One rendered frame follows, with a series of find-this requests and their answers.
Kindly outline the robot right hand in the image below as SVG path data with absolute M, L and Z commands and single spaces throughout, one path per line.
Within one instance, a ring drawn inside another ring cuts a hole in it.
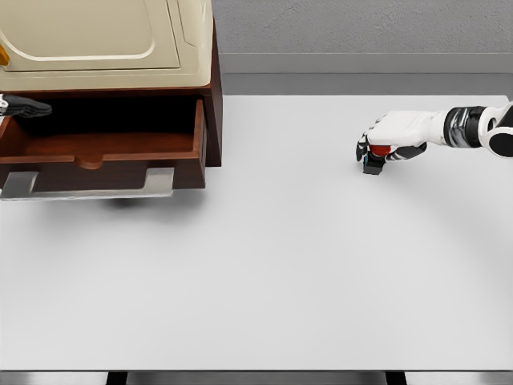
M 444 145 L 441 113 L 391 111 L 378 119 L 357 142 L 360 161 L 368 152 L 386 160 L 409 160 L 421 155 L 428 143 Z

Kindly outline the brown wooden drawer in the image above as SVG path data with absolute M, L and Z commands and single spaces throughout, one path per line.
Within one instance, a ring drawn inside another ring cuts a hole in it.
M 207 128 L 196 97 L 49 99 L 50 115 L 0 124 L 0 200 L 169 197 L 204 188 Z

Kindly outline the brown cabinet with cream top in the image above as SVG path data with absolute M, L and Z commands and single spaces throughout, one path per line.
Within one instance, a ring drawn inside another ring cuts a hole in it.
M 212 0 L 0 0 L 0 91 L 199 95 L 207 163 L 222 159 Z

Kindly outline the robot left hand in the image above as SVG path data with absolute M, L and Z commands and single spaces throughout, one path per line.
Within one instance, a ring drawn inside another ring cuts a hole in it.
M 35 118 L 48 116 L 52 106 L 30 98 L 0 93 L 0 116 Z

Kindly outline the red button switch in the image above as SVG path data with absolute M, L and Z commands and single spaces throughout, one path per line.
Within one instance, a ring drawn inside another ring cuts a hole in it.
M 391 146 L 370 145 L 363 161 L 363 173 L 379 175 L 391 153 Z

